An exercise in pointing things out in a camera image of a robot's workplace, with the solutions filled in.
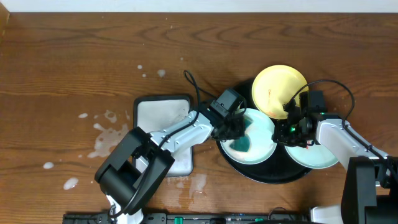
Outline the green scrubbing sponge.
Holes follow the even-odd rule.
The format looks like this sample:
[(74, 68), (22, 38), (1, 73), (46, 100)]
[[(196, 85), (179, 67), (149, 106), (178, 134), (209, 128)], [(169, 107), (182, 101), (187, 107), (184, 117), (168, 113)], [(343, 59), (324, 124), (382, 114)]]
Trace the green scrubbing sponge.
[(251, 142), (248, 134), (246, 133), (247, 128), (252, 124), (250, 119), (244, 119), (244, 136), (240, 137), (237, 140), (234, 140), (229, 147), (235, 151), (239, 152), (248, 152)]

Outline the mint green plate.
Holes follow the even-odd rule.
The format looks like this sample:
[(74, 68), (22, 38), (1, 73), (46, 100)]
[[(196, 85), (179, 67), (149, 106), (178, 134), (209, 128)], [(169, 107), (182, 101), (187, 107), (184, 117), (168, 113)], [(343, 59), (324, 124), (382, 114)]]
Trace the mint green plate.
[(322, 145), (285, 147), (288, 155), (298, 164), (311, 169), (325, 169), (339, 163), (338, 159)]

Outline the light blue plate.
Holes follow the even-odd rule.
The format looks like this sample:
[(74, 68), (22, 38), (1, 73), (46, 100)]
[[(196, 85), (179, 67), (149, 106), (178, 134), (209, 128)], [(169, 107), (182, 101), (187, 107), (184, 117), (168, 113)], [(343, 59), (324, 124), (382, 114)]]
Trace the light blue plate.
[(241, 164), (254, 165), (264, 162), (272, 155), (277, 146), (272, 140), (275, 125), (270, 117), (255, 109), (248, 108), (243, 117), (252, 121), (246, 130), (251, 142), (248, 152), (231, 149), (229, 145), (234, 140), (222, 141), (221, 146), (231, 159)]

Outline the yellow plate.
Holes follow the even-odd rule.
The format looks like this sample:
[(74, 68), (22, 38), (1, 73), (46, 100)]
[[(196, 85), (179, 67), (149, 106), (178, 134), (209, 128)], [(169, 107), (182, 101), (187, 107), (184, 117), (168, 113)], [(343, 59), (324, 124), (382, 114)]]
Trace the yellow plate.
[(283, 105), (307, 84), (304, 76), (287, 65), (273, 65), (265, 68), (254, 79), (252, 100), (259, 111), (273, 119), (287, 119)]

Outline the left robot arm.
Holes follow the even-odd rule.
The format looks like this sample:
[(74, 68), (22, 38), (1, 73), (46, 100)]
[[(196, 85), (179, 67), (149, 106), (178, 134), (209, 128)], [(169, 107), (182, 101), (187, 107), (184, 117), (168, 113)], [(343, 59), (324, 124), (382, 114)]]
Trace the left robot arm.
[(102, 163), (95, 181), (111, 204), (108, 217), (116, 223), (139, 223), (142, 208), (165, 179), (175, 156), (212, 138), (237, 139), (244, 134), (245, 110), (210, 106), (191, 111), (181, 121), (153, 132), (130, 130)]

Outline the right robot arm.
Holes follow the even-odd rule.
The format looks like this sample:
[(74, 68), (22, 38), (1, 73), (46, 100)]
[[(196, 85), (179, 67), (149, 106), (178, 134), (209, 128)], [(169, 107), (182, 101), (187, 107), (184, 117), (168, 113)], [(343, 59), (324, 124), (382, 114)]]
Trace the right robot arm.
[(277, 122), (273, 140), (285, 146), (326, 147), (346, 169), (340, 205), (315, 207), (316, 223), (397, 223), (397, 158), (377, 149), (323, 104), (284, 105), (287, 119)]

